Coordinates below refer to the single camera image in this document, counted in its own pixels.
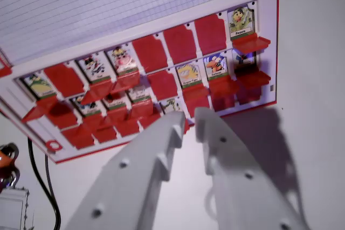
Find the white plastic piece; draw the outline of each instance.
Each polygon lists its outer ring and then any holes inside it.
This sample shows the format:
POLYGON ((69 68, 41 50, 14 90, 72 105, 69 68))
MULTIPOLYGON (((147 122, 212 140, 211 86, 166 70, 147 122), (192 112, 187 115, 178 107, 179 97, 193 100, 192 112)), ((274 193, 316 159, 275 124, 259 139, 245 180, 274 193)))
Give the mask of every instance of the white plastic piece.
POLYGON ((169 180, 174 150, 182 145, 184 121, 182 112, 169 113, 113 157, 66 230, 151 229, 161 182, 169 180))
POLYGON ((213 178, 220 230, 308 230, 245 144, 214 112, 195 110, 197 141, 213 178))

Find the white grid panel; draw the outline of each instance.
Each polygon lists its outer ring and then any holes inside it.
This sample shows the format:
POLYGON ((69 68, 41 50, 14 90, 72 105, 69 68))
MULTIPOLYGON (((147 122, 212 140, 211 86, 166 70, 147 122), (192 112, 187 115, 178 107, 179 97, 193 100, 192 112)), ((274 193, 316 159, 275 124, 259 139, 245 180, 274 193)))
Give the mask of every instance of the white grid panel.
POLYGON ((211 0, 0 0, 0 47, 16 65, 211 0))

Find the black cable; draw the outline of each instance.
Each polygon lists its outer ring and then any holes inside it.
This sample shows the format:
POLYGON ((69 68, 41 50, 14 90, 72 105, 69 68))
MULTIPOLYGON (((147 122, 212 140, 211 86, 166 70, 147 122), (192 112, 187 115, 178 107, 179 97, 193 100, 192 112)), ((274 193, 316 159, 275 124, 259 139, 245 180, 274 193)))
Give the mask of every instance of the black cable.
POLYGON ((35 157, 33 156, 32 141, 29 138, 27 138, 27 145, 29 147, 29 156, 30 156, 30 161, 31 161, 33 172, 36 175, 38 182, 40 183, 44 193, 46 194, 50 204, 52 205, 52 207, 54 209, 54 213, 55 213, 54 230, 59 230, 60 225, 61 225, 61 215, 60 215, 60 210, 59 210, 58 204, 57 204, 55 198, 53 198, 51 196, 51 194, 49 193, 47 187, 45 186, 44 182, 42 181, 41 176, 39 175, 39 172, 38 172, 37 167, 36 167, 35 157))
POLYGON ((57 203, 57 202, 56 202, 55 195, 54 195, 54 191, 53 191, 52 182, 50 181, 49 165, 48 165, 48 156, 47 156, 47 155, 45 155, 45 172, 46 172, 46 174, 47 174, 47 181, 48 181, 48 187, 49 187, 49 190, 50 190, 50 195, 51 195, 52 198, 55 200, 55 203, 57 203))

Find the printed name label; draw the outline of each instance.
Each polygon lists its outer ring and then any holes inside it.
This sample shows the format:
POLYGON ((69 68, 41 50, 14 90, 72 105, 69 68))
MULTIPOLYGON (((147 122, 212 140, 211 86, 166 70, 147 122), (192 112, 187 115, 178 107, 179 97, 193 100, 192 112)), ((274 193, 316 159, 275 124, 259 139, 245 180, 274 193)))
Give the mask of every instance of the printed name label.
POLYGON ((240 34, 243 34, 243 33, 246 33, 246 32, 250 32, 250 31, 252 31, 252 28, 251 27, 247 27, 247 28, 245 28, 243 30, 232 32, 230 34, 230 37, 234 37, 234 36, 237 36, 237 35, 240 35, 240 34))

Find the cartoon character card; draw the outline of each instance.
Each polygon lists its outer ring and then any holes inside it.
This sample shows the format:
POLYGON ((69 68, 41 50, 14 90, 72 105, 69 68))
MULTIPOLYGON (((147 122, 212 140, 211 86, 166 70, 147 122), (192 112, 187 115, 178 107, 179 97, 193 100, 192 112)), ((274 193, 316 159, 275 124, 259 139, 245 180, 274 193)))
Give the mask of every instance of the cartoon character card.
POLYGON ((254 10, 248 7, 238 7, 227 13, 231 40, 252 34, 255 32, 254 10))
POLYGON ((121 96, 119 93, 116 94, 108 94, 102 102, 107 107, 108 110, 118 109, 121 107, 125 107, 125 98, 126 96, 121 96))
POLYGON ((196 61, 184 64, 182 66, 177 66, 176 71, 182 88, 193 86, 202 82, 200 69, 196 61))
POLYGON ((131 56, 131 49, 116 47, 114 50, 108 51, 107 54, 118 75, 138 70, 135 60, 131 56))
POLYGON ((220 53, 206 57, 203 60, 207 79, 209 81, 227 75, 226 57, 222 56, 220 53))
POLYGON ((110 79, 110 64, 104 53, 89 55, 76 61, 90 83, 110 79))
POLYGON ((150 93, 146 89, 145 85, 137 85, 133 88, 130 88, 127 90, 127 93, 133 103, 151 99, 150 93))
POLYGON ((29 74, 21 78, 21 80, 38 99, 56 95, 56 92, 48 82, 47 76, 40 71, 29 74))
POLYGON ((234 70, 256 64, 256 53, 243 54, 239 50, 232 49, 234 70))
POLYGON ((80 111, 83 116, 87 117, 93 114, 100 113, 100 109, 97 106, 95 102, 82 105, 81 100, 84 98, 84 95, 79 95, 74 98, 71 98, 70 101, 73 103, 73 105, 80 111))
POLYGON ((162 107, 164 114, 169 113, 171 111, 183 111, 181 102, 178 97, 161 101, 160 105, 162 107))

